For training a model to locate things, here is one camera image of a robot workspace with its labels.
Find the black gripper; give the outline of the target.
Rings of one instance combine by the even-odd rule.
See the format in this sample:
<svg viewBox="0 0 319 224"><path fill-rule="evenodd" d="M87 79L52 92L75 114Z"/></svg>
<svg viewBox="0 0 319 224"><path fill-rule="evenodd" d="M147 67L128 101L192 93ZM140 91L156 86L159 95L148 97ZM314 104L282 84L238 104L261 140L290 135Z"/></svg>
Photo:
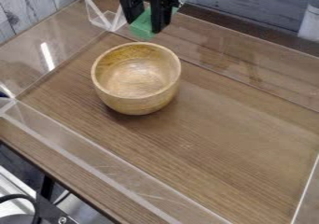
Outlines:
<svg viewBox="0 0 319 224"><path fill-rule="evenodd" d="M120 0L122 10L128 23L132 23L144 11L142 0ZM151 0L152 33L158 34L171 23L172 3L170 0Z"/></svg>

